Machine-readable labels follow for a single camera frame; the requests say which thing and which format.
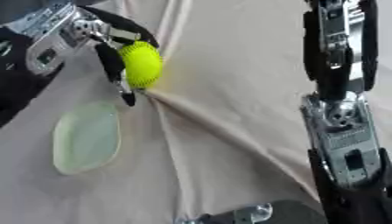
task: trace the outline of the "black rubber fingertip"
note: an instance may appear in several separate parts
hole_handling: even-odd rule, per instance
[[[127,103],[127,105],[130,107],[135,106],[135,104],[137,102],[137,98],[135,97],[134,93],[122,94],[121,97],[124,99],[125,103]]]
[[[123,59],[118,54],[116,49],[111,48],[106,44],[95,46],[98,57],[101,60],[103,68],[108,76],[108,80],[119,81],[121,79],[121,72],[125,68]]]

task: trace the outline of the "beige cloth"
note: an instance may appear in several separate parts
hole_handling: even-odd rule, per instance
[[[392,5],[379,2],[381,64],[369,100],[390,148]],[[313,89],[302,65],[302,1],[117,0],[99,7],[158,35],[163,77],[126,108],[91,48],[70,59],[0,130],[2,223],[173,223],[271,200],[314,204],[298,112],[300,96]],[[59,175],[55,123],[98,100],[119,108],[118,157],[81,175]]]

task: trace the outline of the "yellow ball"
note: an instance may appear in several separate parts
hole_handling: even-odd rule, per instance
[[[147,42],[135,41],[119,50],[131,88],[147,88],[160,76],[162,59],[158,50]]]

